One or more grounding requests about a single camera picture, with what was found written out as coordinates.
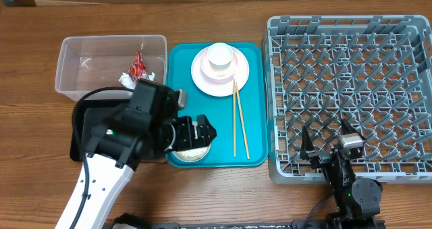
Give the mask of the red snack wrapper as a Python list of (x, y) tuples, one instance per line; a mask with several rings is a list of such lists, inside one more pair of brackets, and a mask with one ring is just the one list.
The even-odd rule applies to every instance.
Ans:
[(136, 52), (134, 63), (129, 67), (128, 75), (134, 82), (143, 79), (147, 75), (141, 52)]

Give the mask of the white napkin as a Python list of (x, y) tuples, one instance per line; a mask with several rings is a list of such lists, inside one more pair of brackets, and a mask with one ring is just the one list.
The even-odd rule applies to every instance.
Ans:
[(123, 73), (119, 78), (121, 84), (128, 89), (135, 89), (139, 80), (150, 80), (153, 81), (155, 79), (155, 73), (151, 74), (143, 74), (142, 76), (134, 76), (132, 74)]

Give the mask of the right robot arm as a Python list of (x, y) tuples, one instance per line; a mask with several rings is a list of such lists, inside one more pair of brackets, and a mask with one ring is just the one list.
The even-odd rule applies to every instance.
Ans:
[[(320, 201), (302, 221), (303, 228), (385, 228), (385, 222), (375, 219), (380, 214), (383, 186), (377, 180), (357, 178), (351, 165), (362, 156), (366, 138), (345, 119), (341, 119), (342, 135), (330, 151), (316, 151), (306, 126), (302, 127), (300, 158), (310, 162), (312, 169), (321, 169), (331, 185), (331, 193)], [(324, 220), (312, 220), (324, 201), (333, 197), (335, 213)]]

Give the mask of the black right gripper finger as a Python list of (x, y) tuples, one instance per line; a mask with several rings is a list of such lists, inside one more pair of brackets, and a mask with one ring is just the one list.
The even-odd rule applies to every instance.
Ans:
[(363, 140), (363, 141), (366, 141), (366, 138), (359, 132), (359, 131), (357, 131), (356, 129), (354, 129), (350, 124), (349, 124), (349, 122), (346, 120), (346, 119), (344, 119), (344, 118), (342, 118), (341, 120), (340, 120), (340, 122), (341, 122), (341, 127), (342, 127), (342, 133), (343, 133), (343, 135), (347, 135), (347, 134), (357, 134), (357, 135), (359, 135), (359, 137)]
[(309, 154), (315, 151), (313, 142), (310, 138), (308, 130), (304, 125), (302, 127), (302, 143), (300, 148), (300, 158), (303, 160), (309, 160)]

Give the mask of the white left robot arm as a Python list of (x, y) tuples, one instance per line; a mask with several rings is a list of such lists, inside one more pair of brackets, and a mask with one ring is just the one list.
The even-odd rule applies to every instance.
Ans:
[(217, 136), (207, 117), (177, 116), (122, 103), (94, 126), (83, 165), (57, 228), (102, 228), (113, 204), (143, 160), (209, 147)]

